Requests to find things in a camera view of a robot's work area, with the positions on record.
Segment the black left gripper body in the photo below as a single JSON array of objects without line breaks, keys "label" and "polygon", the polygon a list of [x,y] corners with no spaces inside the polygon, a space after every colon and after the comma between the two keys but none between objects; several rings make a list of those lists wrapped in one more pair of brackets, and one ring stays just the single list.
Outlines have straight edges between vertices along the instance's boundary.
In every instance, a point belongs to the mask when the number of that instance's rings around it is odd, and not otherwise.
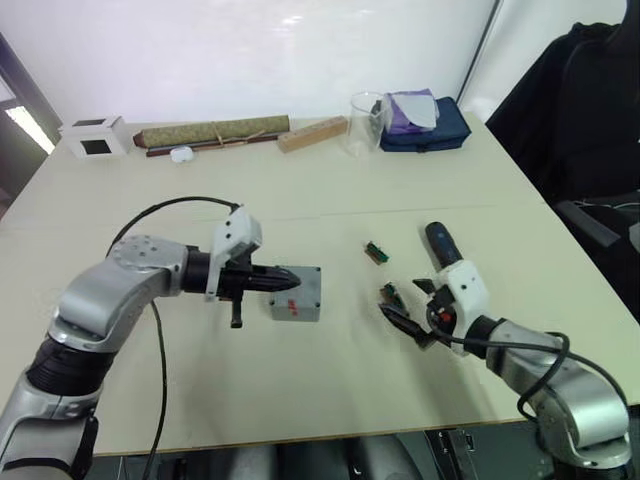
[{"label": "black left gripper body", "polygon": [[240,329],[243,326],[242,300],[246,286],[252,282],[253,274],[251,256],[251,253],[243,253],[227,261],[220,272],[216,299],[231,303],[232,329]]}]

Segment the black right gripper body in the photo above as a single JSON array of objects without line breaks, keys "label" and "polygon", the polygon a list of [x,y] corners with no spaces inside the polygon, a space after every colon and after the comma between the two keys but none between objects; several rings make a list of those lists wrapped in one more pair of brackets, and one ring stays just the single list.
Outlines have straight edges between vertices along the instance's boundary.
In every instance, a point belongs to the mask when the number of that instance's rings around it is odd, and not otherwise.
[{"label": "black right gripper body", "polygon": [[451,343],[435,332],[432,326],[435,325],[438,331],[446,335],[453,334],[456,326],[456,313],[452,307],[452,301],[453,297],[447,287],[437,288],[433,299],[427,297],[425,313],[419,318],[418,324],[424,331],[432,335],[432,345],[440,342],[445,346],[451,346]]}]

